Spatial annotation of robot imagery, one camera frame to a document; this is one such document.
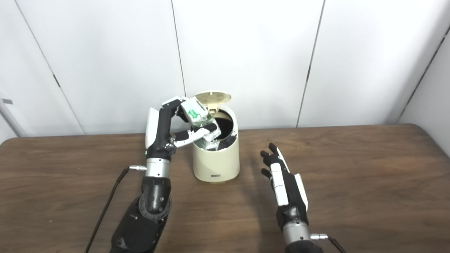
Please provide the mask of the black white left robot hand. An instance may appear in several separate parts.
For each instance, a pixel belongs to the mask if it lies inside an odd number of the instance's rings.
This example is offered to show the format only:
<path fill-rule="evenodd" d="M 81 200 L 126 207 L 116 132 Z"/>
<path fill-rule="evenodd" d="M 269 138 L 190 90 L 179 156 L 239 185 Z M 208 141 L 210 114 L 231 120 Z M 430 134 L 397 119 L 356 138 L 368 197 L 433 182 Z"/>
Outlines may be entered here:
<path fill-rule="evenodd" d="M 191 144 L 218 130 L 215 123 L 204 123 L 192 126 L 190 130 L 171 134 L 171 122 L 174 116 L 188 121 L 188 113 L 182 109 L 182 104 L 188 101 L 184 96 L 177 96 L 162 103 L 159 110 L 149 108 L 145 131 L 146 158 L 171 160 L 177 148 Z"/>

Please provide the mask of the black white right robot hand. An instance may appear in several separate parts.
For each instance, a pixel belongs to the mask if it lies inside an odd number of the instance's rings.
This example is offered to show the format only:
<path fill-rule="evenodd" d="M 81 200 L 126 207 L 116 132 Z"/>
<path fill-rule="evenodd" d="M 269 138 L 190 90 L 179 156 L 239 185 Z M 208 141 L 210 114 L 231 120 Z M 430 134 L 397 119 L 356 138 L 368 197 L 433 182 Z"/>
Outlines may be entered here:
<path fill-rule="evenodd" d="M 279 148 L 270 142 L 268 153 L 260 152 L 266 168 L 261 169 L 262 175 L 269 179 L 277 202 L 276 220 L 280 229 L 289 222 L 309 225 L 307 216 L 308 199 L 302 177 L 299 173 L 292 174 Z"/>

